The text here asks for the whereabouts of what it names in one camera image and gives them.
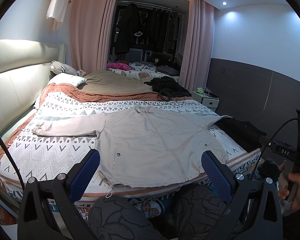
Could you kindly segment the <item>person right hand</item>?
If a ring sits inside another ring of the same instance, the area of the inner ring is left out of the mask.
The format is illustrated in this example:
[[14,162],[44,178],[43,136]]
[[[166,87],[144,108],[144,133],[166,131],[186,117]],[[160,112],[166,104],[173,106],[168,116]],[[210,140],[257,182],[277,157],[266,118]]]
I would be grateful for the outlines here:
[[284,216],[300,210],[300,173],[291,172],[292,166],[290,161],[285,161],[279,166],[281,174],[278,197],[283,205],[281,210]]

